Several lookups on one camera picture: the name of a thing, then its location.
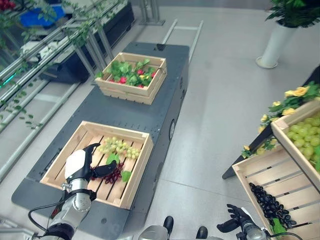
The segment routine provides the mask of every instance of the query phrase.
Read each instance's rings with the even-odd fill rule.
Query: gray floor
[[[135,8],[137,23],[140,11]],[[272,70],[256,66],[271,31],[263,10],[167,7],[160,8],[164,26],[135,24],[114,49],[129,42],[159,43],[174,19],[180,26],[198,26],[204,20],[189,68],[189,87],[175,133],[146,219],[146,226],[175,219],[173,239],[193,238],[205,225],[212,236],[235,239],[236,231],[223,234],[216,225],[229,217],[227,203],[245,207],[257,223],[258,216],[237,178],[222,180],[244,144],[257,136],[261,115],[284,91],[301,85],[320,62],[320,26],[298,29]],[[191,45],[195,32],[174,32],[169,44]],[[0,215],[36,230],[28,211],[11,203],[11,195],[57,132],[90,92],[81,85],[30,145],[0,184]],[[46,219],[37,216],[44,224]],[[96,240],[78,231],[75,240]]]

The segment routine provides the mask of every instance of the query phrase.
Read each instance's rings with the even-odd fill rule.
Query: artificial flower
[[[293,114],[296,110],[294,110],[292,107],[287,108],[285,110],[282,111],[282,115],[290,115]]]
[[[265,122],[268,119],[267,114],[263,114],[262,118],[260,119],[261,122]]]
[[[286,92],[284,93],[284,96],[285,96],[286,98],[291,97],[291,96],[296,96],[296,92],[293,91],[293,90],[289,90],[289,91],[286,91]]]
[[[266,126],[260,126],[260,127],[259,127],[259,130],[258,130],[259,133],[261,133],[265,128],[266,128]]]
[[[274,122],[275,120],[278,120],[278,119],[279,119],[279,117],[272,117],[272,118],[270,118],[271,122]]]
[[[274,101],[274,102],[272,103],[272,106],[273,106],[273,107],[276,107],[276,106],[279,106],[280,104],[281,104],[280,101]]]
[[[275,139],[275,138],[271,139],[270,143],[271,143],[272,145],[275,145],[275,144],[277,143],[277,139]]]
[[[309,86],[306,86],[306,87],[304,87],[304,86],[297,87],[296,90],[294,91],[295,96],[301,97],[301,96],[305,95],[305,94],[307,93],[308,89],[309,89]]]
[[[265,153],[265,149],[263,147],[259,147],[257,150],[256,150],[256,154],[258,155],[262,155]]]

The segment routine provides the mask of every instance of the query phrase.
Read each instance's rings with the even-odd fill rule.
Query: metal frame
[[[169,28],[168,32],[166,33],[162,44],[166,44],[166,42],[168,41],[171,33],[173,32],[173,30],[191,30],[191,31],[196,31],[195,37],[193,39],[191,48],[190,48],[190,52],[189,52],[189,63],[191,62],[192,56],[194,54],[197,42],[198,42],[198,38],[202,29],[202,26],[204,25],[204,21],[202,20],[199,24],[199,26],[177,26],[178,23],[178,19],[175,19],[171,25],[171,27]]]
[[[151,17],[148,16],[148,4],[151,7]],[[162,26],[165,23],[165,20],[160,20],[159,6],[157,0],[140,0],[139,6],[142,15],[140,25]]]

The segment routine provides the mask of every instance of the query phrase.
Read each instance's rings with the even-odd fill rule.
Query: potted plant
[[[319,0],[271,0],[273,7],[266,20],[278,18],[268,45],[262,56],[256,59],[258,66],[266,69],[278,65],[286,44],[298,27],[308,28],[320,22]]]

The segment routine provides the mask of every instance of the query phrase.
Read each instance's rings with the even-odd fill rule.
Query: bunch of grapes
[[[13,1],[9,0],[0,0],[0,10],[4,11],[7,9],[14,9],[16,4]]]
[[[292,125],[286,135],[314,167],[320,162],[320,112]]]
[[[118,140],[115,136],[107,137],[104,143],[98,147],[98,150],[103,154],[121,154],[129,159],[137,159],[140,154],[140,150],[129,146],[126,142]]]
[[[102,179],[104,180],[105,184],[113,184],[115,183],[119,178],[121,178],[121,171],[124,167],[124,162],[120,162],[116,165],[115,170],[109,174],[108,176],[104,176]]]

